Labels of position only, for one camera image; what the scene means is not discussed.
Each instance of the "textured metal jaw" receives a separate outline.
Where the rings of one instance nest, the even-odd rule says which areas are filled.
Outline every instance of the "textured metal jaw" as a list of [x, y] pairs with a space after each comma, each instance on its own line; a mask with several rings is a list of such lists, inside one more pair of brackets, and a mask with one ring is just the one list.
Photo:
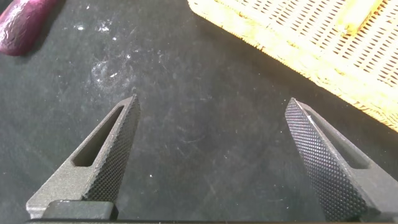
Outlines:
[[398, 182], [309, 106], [285, 117], [328, 221], [397, 221]]
[[26, 203], [42, 217], [54, 200], [114, 202], [140, 115], [137, 97], [120, 101]]

